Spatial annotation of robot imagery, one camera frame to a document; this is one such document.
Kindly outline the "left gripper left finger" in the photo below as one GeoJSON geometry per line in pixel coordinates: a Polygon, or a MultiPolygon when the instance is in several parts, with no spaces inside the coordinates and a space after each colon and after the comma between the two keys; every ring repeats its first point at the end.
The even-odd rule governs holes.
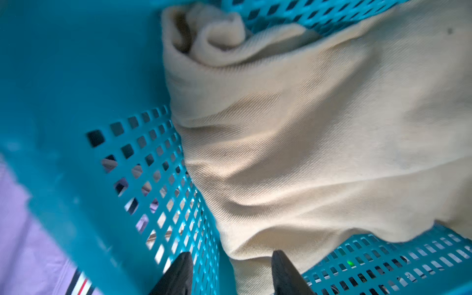
{"type": "Polygon", "coordinates": [[[180,253],[149,295],[191,295],[193,267],[192,255],[180,253]]]}

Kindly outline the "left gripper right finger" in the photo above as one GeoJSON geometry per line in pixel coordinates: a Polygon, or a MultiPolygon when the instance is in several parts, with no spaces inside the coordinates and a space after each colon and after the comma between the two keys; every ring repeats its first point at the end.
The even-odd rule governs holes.
{"type": "Polygon", "coordinates": [[[275,295],[313,295],[310,286],[283,251],[272,253],[271,266],[275,295]]]}

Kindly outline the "purple striped pants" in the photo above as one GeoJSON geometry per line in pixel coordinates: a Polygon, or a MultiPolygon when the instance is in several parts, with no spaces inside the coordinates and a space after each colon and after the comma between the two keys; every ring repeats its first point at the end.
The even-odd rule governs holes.
{"type": "Polygon", "coordinates": [[[100,295],[28,210],[30,195],[1,162],[1,294],[100,295]]]}

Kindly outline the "tan long pants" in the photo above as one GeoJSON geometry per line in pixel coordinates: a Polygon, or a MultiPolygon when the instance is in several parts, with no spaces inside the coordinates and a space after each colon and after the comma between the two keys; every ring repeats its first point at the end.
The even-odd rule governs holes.
{"type": "Polygon", "coordinates": [[[472,235],[472,4],[409,1],[323,37],[252,34],[195,3],[162,13],[165,78],[187,170],[240,295],[270,258],[309,270],[345,239],[472,235]]]}

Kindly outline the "teal plastic basket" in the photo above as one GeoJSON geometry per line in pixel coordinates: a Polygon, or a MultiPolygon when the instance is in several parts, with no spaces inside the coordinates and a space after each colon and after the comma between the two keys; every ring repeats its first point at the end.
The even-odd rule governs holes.
{"type": "MultiPolygon", "coordinates": [[[[46,294],[147,295],[181,252],[192,295],[236,295],[170,120],[160,11],[191,1],[1,1],[1,156],[79,269],[46,294]]],[[[406,1],[208,1],[250,30],[328,35],[406,1]]],[[[310,268],[315,295],[471,295],[472,241],[355,235],[310,268]]]]}

